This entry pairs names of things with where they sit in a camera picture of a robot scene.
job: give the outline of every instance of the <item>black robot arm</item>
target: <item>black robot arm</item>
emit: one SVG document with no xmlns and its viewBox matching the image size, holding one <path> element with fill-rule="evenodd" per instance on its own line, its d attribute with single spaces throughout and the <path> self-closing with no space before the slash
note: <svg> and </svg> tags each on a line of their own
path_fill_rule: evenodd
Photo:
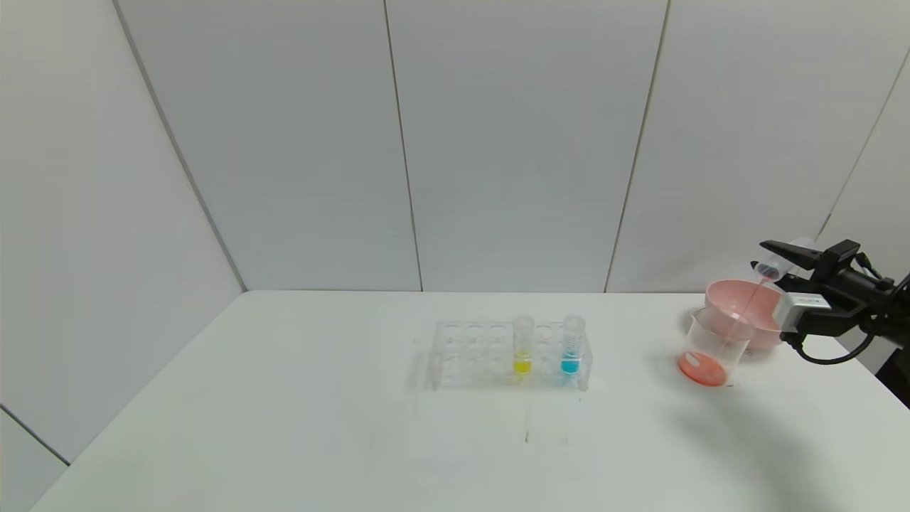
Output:
<svg viewBox="0 0 910 512">
<path fill-rule="evenodd" d="M 825 251 L 780 241 L 763 241 L 760 245 L 800 268 L 813 271 L 809 279 L 787 274 L 777 286 L 785 292 L 819 294 L 831 305 L 831 311 L 804 312 L 796 323 L 795 333 L 781 333 L 781 339 L 804 359 L 817 364 L 849 361 L 865 350 L 876 336 L 902 348 L 910 345 L 910 292 L 907 291 L 910 275 L 897 285 L 894 280 L 881 277 L 868 258 L 859 252 L 859 244 L 855 241 L 841 241 Z M 854 262 L 868 273 L 855 269 Z M 840 336 L 856 326 L 866 333 L 866 338 L 843 357 L 820 360 L 803 351 L 803 340 L 808 334 Z"/>
</svg>

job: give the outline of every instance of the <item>wall seam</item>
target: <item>wall seam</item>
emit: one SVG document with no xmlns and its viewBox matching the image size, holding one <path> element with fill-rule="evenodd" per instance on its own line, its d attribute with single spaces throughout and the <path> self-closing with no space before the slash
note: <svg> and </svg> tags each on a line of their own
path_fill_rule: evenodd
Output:
<svg viewBox="0 0 910 512">
<path fill-rule="evenodd" d="M 818 230 L 818 233 L 815 235 L 815 239 L 818 240 L 818 237 L 822 236 L 822 231 L 824 228 L 828 227 L 828 221 L 831 219 L 831 216 L 834 214 L 834 209 L 837 207 L 837 203 L 840 202 L 841 196 L 844 195 L 844 191 L 847 190 L 847 185 L 850 183 L 850 179 L 853 177 L 856 172 L 856 168 L 859 167 L 859 161 L 865 153 L 865 149 L 869 146 L 869 141 L 872 140 L 872 134 L 875 133 L 875 128 L 878 127 L 878 122 L 882 120 L 882 115 L 885 113 L 885 108 L 888 106 L 888 101 L 891 99 L 891 95 L 895 92 L 895 87 L 897 87 L 897 80 L 900 79 L 901 74 L 904 72 L 904 67 L 907 63 L 907 58 L 910 57 L 910 47 L 907 48 L 906 53 L 904 53 L 904 60 L 901 61 L 900 67 L 897 68 L 897 74 L 895 75 L 895 81 L 891 82 L 891 88 L 888 89 L 888 94 L 885 96 L 885 102 L 882 103 L 882 107 L 878 110 L 878 116 L 875 117 L 875 122 L 872 124 L 872 129 L 869 130 L 869 135 L 866 136 L 865 142 L 863 143 L 863 148 L 859 150 L 859 154 L 856 155 L 856 160 L 854 165 L 850 168 L 850 174 L 847 175 L 847 179 L 844 181 L 844 185 L 841 187 L 841 190 L 837 192 L 837 197 L 834 198 L 834 203 L 831 205 L 831 210 L 828 211 L 828 216 L 825 217 L 824 223 L 822 224 L 821 229 Z"/>
<path fill-rule="evenodd" d="M 165 132 L 167 133 L 167 138 L 170 140 L 171 147 L 174 149 L 174 153 L 177 154 L 177 160 L 180 162 L 180 167 L 183 169 L 184 174 L 187 176 L 189 187 L 193 190 L 193 194 L 196 195 L 196 201 L 199 204 L 199 208 L 202 209 L 202 213 L 206 216 L 208 227 L 212 230 L 212 233 L 215 234 L 215 240 L 218 242 L 218 246 L 221 247 L 221 252 L 224 253 L 225 259 L 227 260 L 227 265 L 234 273 L 234 278 L 240 285 L 240 292 L 246 292 L 247 285 L 243 282 L 243 278 L 240 277 L 240 271 L 238 271 L 237 265 L 234 263 L 234 259 L 231 257 L 230 252 L 228 251 L 228 246 L 225 244 L 224 239 L 221 237 L 220 231 L 218 231 L 218 227 L 215 224 L 215 220 L 212 218 L 211 212 L 208 210 L 208 206 L 206 205 L 205 200 L 202 199 L 202 193 L 199 191 L 199 186 L 196 184 L 196 180 L 193 179 L 193 174 L 189 171 L 189 166 L 187 165 L 187 160 L 183 156 L 183 151 L 180 150 L 180 146 L 177 144 L 177 138 L 174 137 L 174 131 L 171 129 L 170 124 L 167 122 L 165 112 L 161 108 L 161 103 L 158 101 L 157 94 L 155 94 L 155 88 L 152 87 L 151 79 L 148 77 L 146 65 L 142 62 L 142 57 L 139 55 L 139 49 L 136 46 L 136 40 L 133 39 L 133 34 L 129 31 L 129 25 L 126 23 L 126 18 L 124 17 L 123 10 L 120 8 L 120 2 L 119 0 L 112 1 L 114 3 L 114 9 L 116 10 L 116 16 L 120 20 L 120 26 L 123 28 L 124 35 L 126 35 L 126 41 L 129 44 L 129 49 L 133 52 L 133 58 L 136 60 L 136 65 L 139 67 L 139 73 L 142 75 L 142 80 L 146 83 L 148 95 L 152 98 L 152 103 L 155 105 L 155 110 L 158 113 L 158 118 L 161 119 L 161 124 L 165 128 Z"/>
<path fill-rule="evenodd" d="M 417 243 L 417 221 L 414 218 L 414 196 L 410 191 L 410 172 L 408 171 L 408 150 L 404 144 L 404 124 L 401 121 L 401 100 L 399 99 L 398 77 L 395 75 L 395 55 L 392 52 L 392 31 L 389 26 L 389 6 L 387 0 L 382 0 L 382 12 L 386 16 L 386 36 L 389 39 L 389 63 L 392 68 L 392 86 L 395 89 L 395 109 L 399 117 L 399 134 L 401 136 L 401 157 L 404 160 L 404 181 L 408 188 L 408 205 L 410 206 L 410 229 L 414 234 L 414 256 L 417 258 L 417 280 L 420 291 L 423 292 L 423 272 L 420 270 L 420 248 Z"/>
<path fill-rule="evenodd" d="M 620 234 L 622 233 L 622 221 L 625 220 L 626 207 L 629 206 L 629 195 L 632 192 L 632 178 L 635 176 L 635 166 L 638 165 L 639 152 L 642 149 L 642 140 L 644 139 L 644 127 L 648 120 L 648 113 L 651 111 L 651 98 L 654 92 L 654 83 L 657 81 L 657 66 L 661 62 L 661 53 L 663 51 L 663 39 L 667 34 L 667 23 L 670 20 L 670 5 L 672 0 L 667 0 L 666 10 L 663 11 L 663 25 L 661 26 L 661 38 L 657 42 L 657 54 L 654 56 L 654 69 L 651 72 L 651 84 L 648 86 L 648 97 L 644 100 L 644 111 L 642 112 L 642 124 L 638 129 L 638 142 L 635 144 L 635 156 L 632 157 L 632 169 L 629 170 L 629 182 L 626 184 L 625 198 L 622 200 L 622 211 L 620 212 L 620 221 L 616 226 L 616 238 L 613 239 L 613 251 L 610 254 L 610 263 L 607 265 L 607 280 L 603 284 L 603 292 L 607 292 L 607 286 L 610 284 L 610 275 L 613 272 L 613 263 L 616 261 L 616 251 L 620 245 Z"/>
<path fill-rule="evenodd" d="M 6 405 L 0 404 L 0 411 L 3 411 L 4 413 L 6 413 L 6 415 L 9 416 L 11 420 L 13 420 L 23 430 L 25 430 L 26 434 L 29 434 L 30 436 L 32 436 L 32 438 L 35 439 L 39 445 L 41 445 L 45 450 L 50 452 L 51 455 L 53 455 L 54 457 L 57 458 L 57 460 L 62 462 L 64 464 L 64 466 L 66 466 L 66 467 L 70 466 L 69 461 L 66 460 L 62 455 L 60 455 L 60 452 L 56 451 L 51 445 L 49 445 L 44 439 L 42 439 L 34 430 L 29 428 L 28 425 L 25 424 L 25 422 L 23 422 L 21 419 L 19 419 L 19 416 L 14 415 L 13 412 L 10 411 L 6 407 Z"/>
</svg>

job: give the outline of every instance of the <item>clear plastic cup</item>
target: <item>clear plastic cup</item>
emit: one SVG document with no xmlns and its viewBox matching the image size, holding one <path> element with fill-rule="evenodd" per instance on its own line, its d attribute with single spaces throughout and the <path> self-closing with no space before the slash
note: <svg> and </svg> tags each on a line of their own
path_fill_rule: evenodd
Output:
<svg viewBox="0 0 910 512">
<path fill-rule="evenodd" d="M 724 385 L 754 335 L 745 318 L 736 321 L 714 308 L 700 308 L 692 312 L 692 327 L 676 364 L 698 384 Z"/>
</svg>

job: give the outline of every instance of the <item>test tube with blue liquid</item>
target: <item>test tube with blue liquid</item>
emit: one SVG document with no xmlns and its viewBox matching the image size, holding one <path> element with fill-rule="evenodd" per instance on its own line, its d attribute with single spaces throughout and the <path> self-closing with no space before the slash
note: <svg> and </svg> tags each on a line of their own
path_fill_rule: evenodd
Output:
<svg viewBox="0 0 910 512">
<path fill-rule="evenodd" d="M 571 314 L 562 322 L 562 362 L 560 368 L 567 375 L 575 375 L 581 366 L 581 348 L 584 341 L 585 322 L 581 316 Z"/>
</svg>

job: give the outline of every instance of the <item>table surface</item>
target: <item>table surface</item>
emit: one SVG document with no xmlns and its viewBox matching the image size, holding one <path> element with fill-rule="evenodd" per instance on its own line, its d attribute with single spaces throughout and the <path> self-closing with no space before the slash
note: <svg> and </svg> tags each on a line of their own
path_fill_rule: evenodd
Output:
<svg viewBox="0 0 910 512">
<path fill-rule="evenodd" d="M 34 511 L 906 510 L 904 406 L 859 363 L 786 346 L 732 386 L 689 382 L 672 355 L 702 301 L 249 292 Z M 588 320 L 589 391 L 429 389 L 437 320 L 523 313 Z"/>
</svg>

